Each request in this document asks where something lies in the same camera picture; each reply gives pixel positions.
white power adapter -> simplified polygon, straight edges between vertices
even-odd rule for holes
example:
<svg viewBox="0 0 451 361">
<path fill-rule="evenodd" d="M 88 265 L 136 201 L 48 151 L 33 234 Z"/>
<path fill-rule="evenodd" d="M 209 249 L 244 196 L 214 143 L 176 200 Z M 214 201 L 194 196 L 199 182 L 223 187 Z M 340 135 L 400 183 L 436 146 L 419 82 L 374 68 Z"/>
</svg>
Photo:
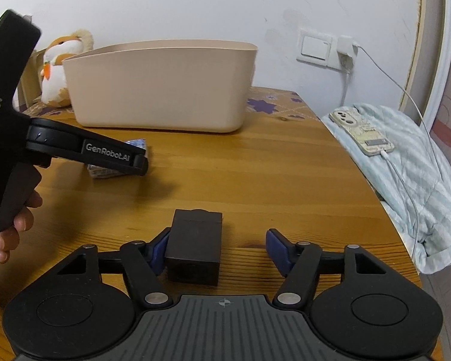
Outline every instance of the white power adapter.
<svg viewBox="0 0 451 361">
<path fill-rule="evenodd" d="M 357 43 L 354 41 L 354 38 L 345 35 L 338 38 L 337 52 L 341 65 L 347 72 L 350 72 L 354 67 L 357 51 Z"/>
</svg>

red stripe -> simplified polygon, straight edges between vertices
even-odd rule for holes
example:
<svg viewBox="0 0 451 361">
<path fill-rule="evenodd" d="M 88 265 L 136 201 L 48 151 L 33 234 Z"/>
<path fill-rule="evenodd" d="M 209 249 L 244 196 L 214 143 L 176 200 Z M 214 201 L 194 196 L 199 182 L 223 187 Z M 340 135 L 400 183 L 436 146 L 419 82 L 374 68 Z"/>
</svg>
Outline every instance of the red stripe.
<svg viewBox="0 0 451 361">
<path fill-rule="evenodd" d="M 451 129 L 448 126 L 436 119 L 431 130 L 442 142 L 451 148 Z"/>
</svg>

dark rectangular box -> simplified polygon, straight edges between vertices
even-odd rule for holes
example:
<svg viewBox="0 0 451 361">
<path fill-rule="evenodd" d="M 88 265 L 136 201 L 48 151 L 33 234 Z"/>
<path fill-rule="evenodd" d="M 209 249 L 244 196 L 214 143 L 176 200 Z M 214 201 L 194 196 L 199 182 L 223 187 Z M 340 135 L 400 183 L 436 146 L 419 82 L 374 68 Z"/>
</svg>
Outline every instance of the dark rectangular box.
<svg viewBox="0 0 451 361">
<path fill-rule="evenodd" d="M 222 213 L 177 209 L 165 252 L 169 280 L 217 286 L 221 242 Z"/>
</svg>

patterned tablecloth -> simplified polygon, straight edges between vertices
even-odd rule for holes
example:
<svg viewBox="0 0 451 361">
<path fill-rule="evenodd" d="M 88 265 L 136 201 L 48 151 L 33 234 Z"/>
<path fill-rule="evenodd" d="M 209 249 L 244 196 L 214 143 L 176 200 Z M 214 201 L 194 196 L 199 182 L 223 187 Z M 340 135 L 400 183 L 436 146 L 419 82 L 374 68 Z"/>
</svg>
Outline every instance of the patterned tablecloth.
<svg viewBox="0 0 451 361">
<path fill-rule="evenodd" d="M 308 105 L 304 103 L 304 100 L 295 92 L 253 86 L 250 88 L 248 98 L 248 112 L 264 113 L 297 121 L 307 118 L 318 119 Z M 59 116 L 73 113 L 73 109 L 72 107 L 49 107 L 39 102 L 23 113 L 30 116 Z"/>
</svg>

wooden tabletop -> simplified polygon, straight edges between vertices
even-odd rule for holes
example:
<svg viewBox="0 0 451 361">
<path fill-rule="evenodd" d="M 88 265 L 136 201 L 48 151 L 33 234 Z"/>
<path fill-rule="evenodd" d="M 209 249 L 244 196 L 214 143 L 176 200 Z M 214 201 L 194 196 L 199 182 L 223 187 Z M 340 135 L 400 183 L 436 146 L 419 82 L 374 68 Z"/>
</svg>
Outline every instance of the wooden tabletop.
<svg viewBox="0 0 451 361">
<path fill-rule="evenodd" d="M 76 125 L 73 114 L 60 119 Z M 13 359 L 3 334 L 6 303 L 85 243 L 100 251 L 151 240 L 170 226 L 175 209 L 222 212 L 222 257 L 217 288 L 164 284 L 173 294 L 268 294 L 283 281 L 265 252 L 265 232 L 325 250 L 355 243 L 420 285 L 401 239 L 349 155 L 314 117 L 248 113 L 241 131 L 200 134 L 94 129 L 116 138 L 145 138 L 150 169 L 144 177 L 92 179 L 84 165 L 54 159 L 41 169 L 43 207 L 35 226 L 0 266 L 0 360 Z M 104 275 L 123 290 L 121 276 Z M 322 291 L 339 282 L 324 276 Z M 437 347 L 434 357 L 442 361 Z"/>
</svg>

